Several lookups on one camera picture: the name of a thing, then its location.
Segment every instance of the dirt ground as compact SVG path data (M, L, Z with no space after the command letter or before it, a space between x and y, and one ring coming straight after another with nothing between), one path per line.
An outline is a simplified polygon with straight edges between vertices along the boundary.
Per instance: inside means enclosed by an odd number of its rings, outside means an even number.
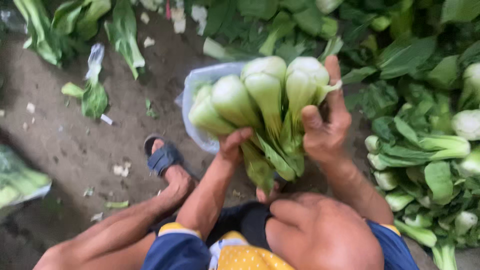
M143 9L136 11L138 18ZM6 116L0 119L0 128L34 167L54 179L45 199L0 213L1 269L31 269L48 247L88 228L94 214L112 214L114 211L104 207L106 201L129 200L134 204L165 188L165 183L150 176L146 167L143 142L147 135L159 133L172 140L197 177L212 161L213 156L202 152L186 134L181 108L174 100L182 92L190 70L216 61L203 56L203 40L196 35L192 21L188 21L184 35L176 35L170 22L155 13L149 15L148 25L138 21L138 41L142 44L146 37L152 37L156 44L146 49L140 46L148 71L138 81L123 57L111 48L103 29L96 38L106 46L100 79L109 96L106 115L114 121L113 126L83 117L80 103L60 92L66 82L83 85L88 55L58 69L22 49L23 35L10 34L1 46L0 74L6 83L0 109L5 109ZM152 100L158 119L146 116L146 98ZM36 105L33 115L26 111L29 102ZM353 113L353 119L347 148L368 174L363 140L369 127L359 112ZM129 176L115 176L112 166L125 161L132 163ZM84 197L89 187L95 188L94 194ZM239 168L225 205L254 199L254 191L245 170ZM305 175L286 191L326 193L327 186L316 165L309 162ZM421 269L435 269L418 245L408 243ZM479 268L478 250L469 252L459 261L459 269Z

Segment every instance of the bagged vegetable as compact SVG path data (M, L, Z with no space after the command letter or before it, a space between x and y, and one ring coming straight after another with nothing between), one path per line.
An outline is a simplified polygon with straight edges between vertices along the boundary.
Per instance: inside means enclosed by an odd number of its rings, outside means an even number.
M29 168L7 145L0 145L0 208L46 195L52 180Z

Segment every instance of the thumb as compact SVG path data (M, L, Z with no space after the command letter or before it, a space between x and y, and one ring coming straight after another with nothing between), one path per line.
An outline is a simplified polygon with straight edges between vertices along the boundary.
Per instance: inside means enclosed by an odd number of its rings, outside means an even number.
M237 148L240 144L247 141L253 134L252 128L241 128L234 133L230 134L225 140L225 150Z
M305 133L316 133L321 130L324 122L316 106L309 105L303 108L301 116Z

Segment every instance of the blue sandal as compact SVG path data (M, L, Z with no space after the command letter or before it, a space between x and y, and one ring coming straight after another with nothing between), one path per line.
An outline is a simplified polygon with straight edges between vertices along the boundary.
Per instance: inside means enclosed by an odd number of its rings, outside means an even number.
M153 143L156 139L162 140L164 144L155 153L152 153ZM172 165L183 165L183 156L175 145L158 134L147 137L144 142L144 149L148 158L147 166L157 176L162 175Z

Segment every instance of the plastic bag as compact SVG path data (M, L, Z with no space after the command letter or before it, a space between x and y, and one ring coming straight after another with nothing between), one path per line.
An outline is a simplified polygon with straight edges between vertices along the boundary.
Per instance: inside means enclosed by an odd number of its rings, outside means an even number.
M26 34L27 26L25 20L15 9L1 9L0 19L7 26L7 29L12 32L19 32Z
M182 116L183 123L185 124L185 129L187 134L195 141L195 143L206 152L211 154L216 154L220 149L218 141L212 138L207 132L197 129L190 123L188 120L188 113L193 106L193 97L195 96L197 86L205 83L211 82L214 83L223 76L236 74L240 76L241 70L243 69L245 62L235 62L235 63L224 63L213 65L209 67L194 69L185 79L185 89L182 99Z
M105 47L101 43L92 46L90 56L88 57L88 72L85 79L88 80L92 76L97 76L102 69L103 56L105 55Z
M7 145L0 145L0 208L45 196L52 180L29 168Z

